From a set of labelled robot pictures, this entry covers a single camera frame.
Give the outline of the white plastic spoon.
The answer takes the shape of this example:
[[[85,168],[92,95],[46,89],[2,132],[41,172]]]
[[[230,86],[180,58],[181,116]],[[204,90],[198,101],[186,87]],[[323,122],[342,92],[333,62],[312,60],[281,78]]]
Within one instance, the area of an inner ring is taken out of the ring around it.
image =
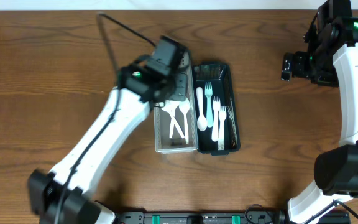
[[[166,103],[165,103],[165,106],[162,107],[162,110],[165,111],[165,112],[167,112],[167,113],[170,115],[170,104],[168,104],[168,103],[166,102]]]
[[[197,119],[197,127],[200,131],[205,131],[208,125],[207,119],[203,112],[203,89],[198,87],[196,89],[196,97],[198,101],[199,116]]]
[[[170,103],[170,116],[171,116],[171,125],[170,125],[170,134],[169,137],[170,139],[173,138],[173,129],[176,128],[179,135],[181,137],[183,137],[183,132],[175,118],[175,112],[176,112],[176,108],[178,107],[178,102],[177,101],[169,101]]]
[[[186,144],[189,143],[189,133],[188,133],[188,119],[187,119],[187,113],[190,110],[190,101],[188,98],[185,98],[184,101],[182,101],[179,105],[180,111],[183,113],[183,122],[184,122],[184,134],[185,134],[185,142]]]

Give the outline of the white plastic utensil handle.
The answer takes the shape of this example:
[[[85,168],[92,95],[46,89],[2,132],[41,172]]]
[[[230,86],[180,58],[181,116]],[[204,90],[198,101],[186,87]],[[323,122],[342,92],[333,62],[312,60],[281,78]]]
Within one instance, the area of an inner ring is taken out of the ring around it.
[[[206,119],[207,119],[207,127],[211,128],[213,126],[213,109],[211,104],[211,97],[213,95],[213,88],[211,82],[206,82],[204,94],[206,97]]]

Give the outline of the white plastic fork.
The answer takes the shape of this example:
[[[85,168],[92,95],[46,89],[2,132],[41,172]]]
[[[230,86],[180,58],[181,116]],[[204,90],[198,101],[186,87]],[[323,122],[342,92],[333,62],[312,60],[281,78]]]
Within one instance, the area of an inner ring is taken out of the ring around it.
[[[212,133],[211,133],[211,140],[213,142],[217,142],[218,141],[218,114],[219,114],[219,110],[221,108],[221,102],[220,102],[220,97],[215,96],[213,98],[213,112],[214,112],[214,117],[213,117],[213,127],[212,127]]]
[[[219,110],[219,133],[218,133],[218,150],[219,151],[223,151],[224,150],[224,122],[226,120],[227,117],[227,113],[226,113],[226,107],[222,106],[221,109]]]

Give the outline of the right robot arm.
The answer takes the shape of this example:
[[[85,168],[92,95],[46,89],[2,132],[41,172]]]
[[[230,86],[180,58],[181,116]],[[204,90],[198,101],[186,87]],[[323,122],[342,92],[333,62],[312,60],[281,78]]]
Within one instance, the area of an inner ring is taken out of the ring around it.
[[[337,87],[341,102],[338,147],[316,158],[312,182],[287,204],[291,223],[318,223],[358,198],[358,18],[316,14],[304,40],[307,51],[285,54],[282,79]]]

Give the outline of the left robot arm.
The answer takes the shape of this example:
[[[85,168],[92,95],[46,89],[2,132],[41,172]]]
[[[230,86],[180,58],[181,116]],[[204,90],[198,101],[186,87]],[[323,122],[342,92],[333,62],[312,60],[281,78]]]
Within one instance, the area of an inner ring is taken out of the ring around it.
[[[129,135],[150,114],[154,100],[145,94],[162,90],[123,70],[117,87],[78,144],[48,174],[34,170],[28,179],[30,206],[40,223],[114,223],[116,214],[92,201],[108,165]]]

